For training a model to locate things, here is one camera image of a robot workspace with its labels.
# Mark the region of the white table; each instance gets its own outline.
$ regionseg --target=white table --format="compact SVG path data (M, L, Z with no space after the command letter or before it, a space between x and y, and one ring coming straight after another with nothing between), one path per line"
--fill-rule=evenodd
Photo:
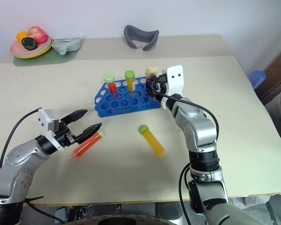
M113 41L120 44L106 48ZM68 63L32 67L1 63L0 155L11 128L27 112L41 106L62 118L87 108L89 112L69 128L78 135L102 122L106 137L78 160L70 159L77 144L52 154L35 174L29 197L44 195L35 203L55 205L177 200L178 177L189 160L183 133L170 113L160 108L100 118L94 110L104 73L124 79L124 72L132 69L141 77L146 67L177 64L184 67L184 96L207 107L219 121L217 152L229 197L281 193L281 139L218 36L161 38L152 52L132 50L122 39L87 40ZM165 159L158 158L138 133L143 124L165 148ZM18 127L7 151L40 134L35 114ZM189 198L185 188L182 193Z

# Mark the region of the test tube rack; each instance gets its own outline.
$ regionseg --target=test tube rack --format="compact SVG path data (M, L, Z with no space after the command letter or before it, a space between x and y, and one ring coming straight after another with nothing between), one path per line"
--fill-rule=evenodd
M95 96L95 110L99 117L115 116L144 110L157 109L161 105L150 99L146 87L146 78L137 77L134 80L135 91L130 92L126 80L115 81L118 92L111 94L104 83Z

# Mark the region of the stacked plates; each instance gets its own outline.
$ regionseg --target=stacked plates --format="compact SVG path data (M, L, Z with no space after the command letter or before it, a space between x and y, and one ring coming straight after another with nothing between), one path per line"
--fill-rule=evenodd
M53 40L48 36L48 40L42 44L37 45L37 48L30 51L23 47L19 42L14 42L14 44L10 47L10 51L14 54L15 57L20 59L32 59L42 54L45 54L50 50L53 44Z

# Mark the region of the test tube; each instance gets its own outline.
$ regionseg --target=test tube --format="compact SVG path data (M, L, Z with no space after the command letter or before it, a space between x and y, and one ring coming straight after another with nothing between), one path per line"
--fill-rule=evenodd
M93 136L91 136L89 139L87 139L85 142L79 145L77 149L73 151L71 158L80 157L104 136L105 134L101 130L98 130Z
M148 126L143 125L140 127L139 132L141 135L144 136L144 138L149 142L151 147L153 148L153 151L158 155L159 157L165 157L165 151L163 146L157 141L157 139L154 137L154 135L149 130Z
M127 80L127 87L130 92L133 92L135 90L135 84L134 84L134 78L135 78L135 72L132 70L127 70L125 72L125 78Z
M149 89L149 97L151 101L155 100L154 93L151 91L151 83L156 79L158 68L147 68L145 71L146 74L146 86Z
M104 74L104 80L107 83L108 90L111 94L117 92L116 83L114 82L114 75L112 73Z

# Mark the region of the robotic arm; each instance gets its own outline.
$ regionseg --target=robotic arm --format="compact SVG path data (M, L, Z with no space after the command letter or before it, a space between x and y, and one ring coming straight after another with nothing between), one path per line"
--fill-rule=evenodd
M182 66L170 67L163 73L156 80L158 85L153 83L151 87L156 99L163 108L171 111L177 126L184 133L192 177L188 182L192 209L197 214L204 214L209 225L259 225L241 209L228 204L222 168L216 153L216 127L202 109L179 102L192 103L182 97Z
M69 130L67 125L86 112L86 109L77 110L59 120L54 110L38 110L38 122L44 135L12 149L0 169L0 224L19 222L35 171L52 153L74 143L83 143L100 128L101 123L92 125L79 136Z

